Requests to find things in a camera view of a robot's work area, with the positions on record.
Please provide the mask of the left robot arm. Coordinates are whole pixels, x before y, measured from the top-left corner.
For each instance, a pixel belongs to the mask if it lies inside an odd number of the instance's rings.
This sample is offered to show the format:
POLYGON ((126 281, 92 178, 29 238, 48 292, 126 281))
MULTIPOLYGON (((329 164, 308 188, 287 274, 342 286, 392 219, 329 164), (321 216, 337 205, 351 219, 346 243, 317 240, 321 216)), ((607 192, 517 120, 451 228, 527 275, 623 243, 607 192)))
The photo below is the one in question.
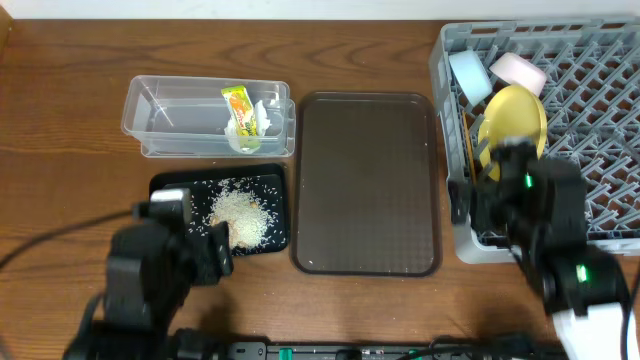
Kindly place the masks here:
POLYGON ((106 288, 86 306, 66 359, 224 359, 228 347, 193 329, 169 331, 194 286, 233 272, 229 226, 189 235, 191 192, 163 189, 135 206, 138 223, 118 230, 106 260, 106 288))

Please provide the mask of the yellow plate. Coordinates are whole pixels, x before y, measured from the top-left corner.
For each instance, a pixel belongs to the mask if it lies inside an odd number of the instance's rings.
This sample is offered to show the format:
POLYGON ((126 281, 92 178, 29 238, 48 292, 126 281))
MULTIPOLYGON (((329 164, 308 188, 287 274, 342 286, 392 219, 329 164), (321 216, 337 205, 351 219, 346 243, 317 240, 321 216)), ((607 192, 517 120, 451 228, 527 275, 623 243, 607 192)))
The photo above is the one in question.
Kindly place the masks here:
POLYGON ((540 99, 527 88, 510 85, 500 90, 487 105, 478 130, 478 144, 488 145, 479 153, 484 168, 491 163, 491 150, 505 140, 528 138, 535 146, 537 158, 547 141, 547 116, 540 99))

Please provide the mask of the yellow green snack wrapper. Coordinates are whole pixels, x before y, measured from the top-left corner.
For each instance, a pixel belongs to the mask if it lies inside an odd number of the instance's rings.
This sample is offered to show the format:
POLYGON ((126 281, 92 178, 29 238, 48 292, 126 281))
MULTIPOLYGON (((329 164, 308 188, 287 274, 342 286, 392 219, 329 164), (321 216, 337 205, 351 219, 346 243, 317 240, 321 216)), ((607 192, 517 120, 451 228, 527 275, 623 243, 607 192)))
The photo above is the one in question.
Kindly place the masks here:
POLYGON ((261 146, 258 139, 258 125, 253 103, 244 85, 221 90, 232 119, 231 139, 241 153, 249 154, 261 146))

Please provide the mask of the white rice bowl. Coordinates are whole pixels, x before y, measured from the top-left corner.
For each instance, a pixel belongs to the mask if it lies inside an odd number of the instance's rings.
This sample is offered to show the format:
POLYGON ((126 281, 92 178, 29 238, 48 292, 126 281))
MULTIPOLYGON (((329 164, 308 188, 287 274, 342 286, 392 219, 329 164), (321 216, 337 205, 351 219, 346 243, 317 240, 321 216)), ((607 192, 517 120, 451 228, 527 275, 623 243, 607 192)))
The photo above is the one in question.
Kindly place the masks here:
POLYGON ((507 52, 496 60, 489 70, 508 84, 517 84, 540 96, 547 76, 544 71, 519 55, 507 52))

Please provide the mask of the light blue bowl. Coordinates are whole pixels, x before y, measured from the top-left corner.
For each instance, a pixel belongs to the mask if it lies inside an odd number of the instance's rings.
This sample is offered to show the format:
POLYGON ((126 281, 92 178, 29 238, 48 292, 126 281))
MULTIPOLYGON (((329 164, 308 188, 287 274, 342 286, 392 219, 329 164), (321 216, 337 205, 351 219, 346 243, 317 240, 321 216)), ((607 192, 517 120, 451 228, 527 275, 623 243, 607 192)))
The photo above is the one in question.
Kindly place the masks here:
POLYGON ((466 50, 449 56, 450 68, 463 94, 476 106, 492 92, 492 85, 479 56, 466 50))

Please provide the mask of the wooden chopstick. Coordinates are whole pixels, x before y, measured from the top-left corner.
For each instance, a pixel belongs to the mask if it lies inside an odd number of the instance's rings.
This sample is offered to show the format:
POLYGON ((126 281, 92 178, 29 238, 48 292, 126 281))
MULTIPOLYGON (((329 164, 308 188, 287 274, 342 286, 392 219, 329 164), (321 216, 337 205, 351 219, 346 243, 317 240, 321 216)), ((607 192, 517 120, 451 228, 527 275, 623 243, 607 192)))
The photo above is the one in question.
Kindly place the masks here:
POLYGON ((473 155, 473 146, 472 146, 471 137, 470 137, 470 133, 467 125, 466 113, 463 111, 461 116, 463 120, 463 131, 464 131, 464 137, 466 142, 466 152, 469 160, 468 162, 469 162, 470 177, 471 177, 472 184, 475 185, 477 182, 476 171, 475 171, 475 161, 474 161, 474 155, 473 155))

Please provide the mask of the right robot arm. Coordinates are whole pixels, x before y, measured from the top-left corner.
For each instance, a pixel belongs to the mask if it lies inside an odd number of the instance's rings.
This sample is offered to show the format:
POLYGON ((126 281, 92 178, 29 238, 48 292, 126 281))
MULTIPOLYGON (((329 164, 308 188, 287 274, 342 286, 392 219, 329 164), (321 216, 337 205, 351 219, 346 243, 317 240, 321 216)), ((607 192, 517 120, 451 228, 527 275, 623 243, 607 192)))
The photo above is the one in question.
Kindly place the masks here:
POLYGON ((637 284, 588 242, 587 186, 570 161, 540 158, 529 142, 491 152, 498 180, 449 181, 451 221, 503 232, 570 359, 636 359, 637 284))

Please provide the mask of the white napkin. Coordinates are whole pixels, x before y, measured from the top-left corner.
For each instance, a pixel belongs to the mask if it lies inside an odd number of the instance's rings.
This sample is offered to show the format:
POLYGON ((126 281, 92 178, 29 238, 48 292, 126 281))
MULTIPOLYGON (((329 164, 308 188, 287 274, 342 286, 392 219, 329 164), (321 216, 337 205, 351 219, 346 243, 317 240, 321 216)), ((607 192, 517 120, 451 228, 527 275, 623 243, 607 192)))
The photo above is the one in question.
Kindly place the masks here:
MULTIPOLYGON (((264 136, 266 131, 271 126, 271 121, 268 118, 266 108, 263 104, 263 101, 260 100, 254 105, 254 109, 257 111, 257 130, 259 136, 264 136)), ((253 154, 259 150, 261 147, 261 143, 257 142, 257 146, 250 148, 248 145, 242 145, 238 139, 235 138, 236 135, 236 121, 230 117, 227 126, 224 129, 225 137, 228 140, 231 148, 240 153, 240 154, 253 154)))

